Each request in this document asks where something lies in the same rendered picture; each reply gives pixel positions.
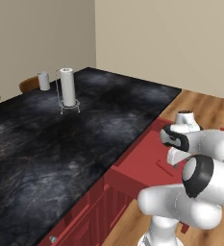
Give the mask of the white paper towel roll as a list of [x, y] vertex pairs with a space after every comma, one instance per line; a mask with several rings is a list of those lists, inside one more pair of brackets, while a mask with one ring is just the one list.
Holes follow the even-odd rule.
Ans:
[[75, 86], [73, 69], [62, 68], [60, 70], [60, 74], [63, 104], [67, 107], [72, 107], [75, 105]]

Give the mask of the red cabinet door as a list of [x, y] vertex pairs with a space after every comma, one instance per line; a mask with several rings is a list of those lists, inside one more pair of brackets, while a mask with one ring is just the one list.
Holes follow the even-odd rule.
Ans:
[[107, 190], [104, 185], [101, 197], [71, 222], [58, 237], [54, 246], [101, 246], [105, 240], [107, 222]]
[[132, 202], [128, 195], [106, 184], [104, 186], [104, 226], [108, 236], [124, 211]]

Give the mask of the red open drawer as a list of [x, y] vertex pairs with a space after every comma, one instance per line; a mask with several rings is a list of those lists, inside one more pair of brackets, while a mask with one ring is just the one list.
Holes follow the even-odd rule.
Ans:
[[160, 139], [160, 130], [170, 121], [158, 117], [137, 146], [107, 175], [107, 183], [124, 193], [137, 193], [153, 185], [173, 185], [182, 181], [184, 161], [176, 168], [167, 163], [168, 147]]

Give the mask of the glass cup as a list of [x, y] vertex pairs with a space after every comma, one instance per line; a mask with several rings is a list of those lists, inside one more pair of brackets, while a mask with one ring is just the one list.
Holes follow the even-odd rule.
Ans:
[[50, 89], [50, 83], [49, 83], [49, 75], [46, 71], [39, 72], [37, 74], [38, 76], [38, 83], [39, 83], [39, 88], [42, 91], [47, 91]]

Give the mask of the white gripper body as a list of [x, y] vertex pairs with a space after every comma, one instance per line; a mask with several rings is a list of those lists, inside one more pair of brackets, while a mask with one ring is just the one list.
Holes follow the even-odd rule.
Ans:
[[167, 152], [167, 163], [174, 168], [178, 167], [178, 163], [190, 157], [190, 153], [181, 151], [176, 148], [170, 148]]

